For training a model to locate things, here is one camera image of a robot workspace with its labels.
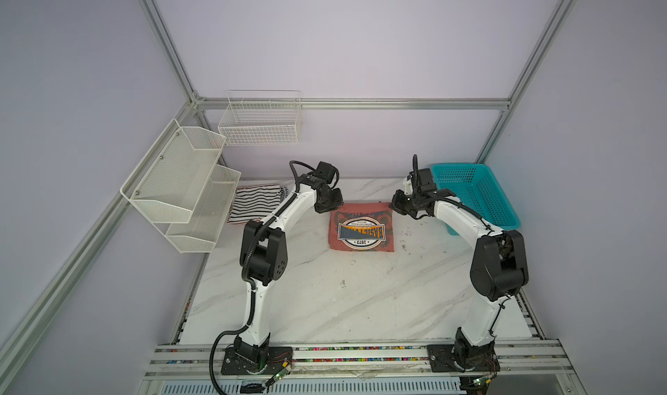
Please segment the dusty red tank top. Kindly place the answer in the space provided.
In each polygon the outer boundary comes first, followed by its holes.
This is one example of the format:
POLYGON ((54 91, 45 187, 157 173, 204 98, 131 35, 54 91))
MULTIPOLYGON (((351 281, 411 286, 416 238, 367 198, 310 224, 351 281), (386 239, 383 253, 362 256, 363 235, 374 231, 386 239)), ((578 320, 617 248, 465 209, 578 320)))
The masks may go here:
POLYGON ((394 252, 394 212, 388 202, 345 204, 329 219, 328 244, 342 252, 394 252))

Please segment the black white striped tank top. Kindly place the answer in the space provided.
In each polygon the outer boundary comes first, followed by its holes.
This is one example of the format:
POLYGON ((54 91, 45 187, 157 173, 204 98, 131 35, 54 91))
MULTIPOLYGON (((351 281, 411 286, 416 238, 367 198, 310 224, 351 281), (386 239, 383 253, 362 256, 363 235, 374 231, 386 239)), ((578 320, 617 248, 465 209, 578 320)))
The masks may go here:
POLYGON ((288 189, 278 184, 236 188, 227 223, 260 221, 274 212, 287 198, 288 189))

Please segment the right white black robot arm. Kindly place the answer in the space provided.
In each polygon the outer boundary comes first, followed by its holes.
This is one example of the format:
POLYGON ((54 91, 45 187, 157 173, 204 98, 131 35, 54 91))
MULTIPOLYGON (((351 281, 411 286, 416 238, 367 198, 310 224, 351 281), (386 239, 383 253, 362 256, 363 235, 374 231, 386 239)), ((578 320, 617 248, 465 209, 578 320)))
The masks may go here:
POLYGON ((503 312, 529 280, 526 246, 517 230, 500 228, 464 204, 449 189, 438 188, 432 171, 413 169, 390 207, 418 221, 433 217, 444 222, 472 248, 469 280, 478 293, 453 344, 454 366, 469 371, 494 355, 497 326, 503 312))

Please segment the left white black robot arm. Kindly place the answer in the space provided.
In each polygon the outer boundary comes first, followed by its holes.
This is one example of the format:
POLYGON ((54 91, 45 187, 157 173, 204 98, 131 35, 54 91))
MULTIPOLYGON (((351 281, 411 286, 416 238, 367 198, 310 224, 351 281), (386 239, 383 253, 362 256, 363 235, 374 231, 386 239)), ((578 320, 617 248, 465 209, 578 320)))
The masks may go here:
POLYGON ((330 163, 311 167, 291 161, 295 181, 287 197, 260 221, 250 221, 241 241, 241 279, 247 285, 246 321, 234 338, 234 353, 260 370, 269 361, 269 320, 267 311, 272 286, 288 265, 287 233, 309 210, 317 214, 333 212, 343 204, 337 184, 340 172, 330 163))

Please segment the teal plastic basket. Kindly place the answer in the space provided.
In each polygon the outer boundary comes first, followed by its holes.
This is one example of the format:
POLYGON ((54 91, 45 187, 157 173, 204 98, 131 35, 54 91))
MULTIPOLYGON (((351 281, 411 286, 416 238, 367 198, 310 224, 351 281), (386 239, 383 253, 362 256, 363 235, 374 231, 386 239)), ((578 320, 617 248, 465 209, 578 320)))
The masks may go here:
POLYGON ((449 189, 467 206, 505 230, 521 226, 510 200, 490 167, 473 163, 434 164, 431 171, 439 189, 449 189))

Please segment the lower white mesh shelf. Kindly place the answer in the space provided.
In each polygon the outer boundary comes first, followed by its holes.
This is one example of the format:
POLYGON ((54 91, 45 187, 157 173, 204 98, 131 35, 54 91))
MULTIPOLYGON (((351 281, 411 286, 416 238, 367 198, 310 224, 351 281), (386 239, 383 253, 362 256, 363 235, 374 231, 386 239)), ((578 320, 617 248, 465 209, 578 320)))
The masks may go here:
POLYGON ((215 165, 188 223, 170 224, 164 237, 180 254, 214 250, 236 195, 241 172, 215 165))

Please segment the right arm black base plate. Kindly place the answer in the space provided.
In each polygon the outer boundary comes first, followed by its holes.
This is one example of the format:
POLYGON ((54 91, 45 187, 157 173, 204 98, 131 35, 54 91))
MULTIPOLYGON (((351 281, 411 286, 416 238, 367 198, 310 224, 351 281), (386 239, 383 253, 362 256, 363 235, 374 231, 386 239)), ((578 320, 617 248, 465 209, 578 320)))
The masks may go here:
POLYGON ((427 357, 433 372, 498 372, 494 344, 484 346, 429 345, 427 357))

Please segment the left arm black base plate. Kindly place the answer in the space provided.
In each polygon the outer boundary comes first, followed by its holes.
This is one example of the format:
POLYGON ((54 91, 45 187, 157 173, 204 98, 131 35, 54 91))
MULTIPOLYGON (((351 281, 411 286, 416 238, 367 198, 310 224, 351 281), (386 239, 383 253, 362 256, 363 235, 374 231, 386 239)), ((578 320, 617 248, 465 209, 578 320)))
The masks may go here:
POLYGON ((270 346, 253 360, 229 348, 218 372, 223 376, 274 375, 284 369, 286 363, 292 364, 293 356, 294 349, 290 346, 270 346))

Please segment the aluminium mounting rail frame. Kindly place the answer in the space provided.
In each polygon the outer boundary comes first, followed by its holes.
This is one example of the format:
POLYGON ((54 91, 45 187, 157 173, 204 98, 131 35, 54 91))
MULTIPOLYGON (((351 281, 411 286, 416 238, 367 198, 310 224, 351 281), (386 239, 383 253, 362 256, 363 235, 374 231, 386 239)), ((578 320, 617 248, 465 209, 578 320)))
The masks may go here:
POLYGON ((547 339, 531 310, 521 308, 530 339, 501 339, 475 369, 459 370, 447 341, 293 344, 252 374, 222 368, 227 346, 158 346, 141 394, 584 394, 557 339, 547 339))

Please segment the aluminium enclosure frame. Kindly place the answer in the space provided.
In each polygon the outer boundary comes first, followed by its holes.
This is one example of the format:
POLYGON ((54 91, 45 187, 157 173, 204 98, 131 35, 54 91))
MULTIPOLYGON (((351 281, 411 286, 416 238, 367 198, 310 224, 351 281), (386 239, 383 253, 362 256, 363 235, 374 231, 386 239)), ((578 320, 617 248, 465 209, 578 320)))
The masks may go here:
MULTIPOLYGON (((175 73, 177 82, 186 96, 186 101, 157 138, 149 152, 140 161, 130 175, 130 180, 146 173, 147 165, 157 156, 158 148, 165 144, 177 126, 204 109, 225 108, 227 101, 215 98, 198 98, 185 73, 181 59, 176 52, 173 39, 168 33, 166 23, 159 11, 156 0, 137 0, 142 12, 153 31, 168 64, 175 73)), ((538 42, 533 48, 515 87, 509 97, 492 98, 305 98, 302 107, 305 109, 333 110, 364 110, 364 109, 405 109, 405 110, 462 110, 492 109, 500 111, 493 128, 479 152, 479 161, 488 158, 500 135, 510 121, 515 108, 529 87, 538 68, 543 63, 548 50, 552 47, 557 33, 570 14, 577 0, 558 0, 550 15, 538 42)), ((1 391, 6 393, 14 385, 17 377, 23 372, 34 355, 52 323, 67 304, 83 277, 95 263, 97 256, 106 245, 121 219, 130 207, 130 200, 123 193, 117 193, 112 202, 104 210, 82 242, 77 246, 63 268, 50 282, 48 287, 29 310, 8 338, 1 349, 1 391)))

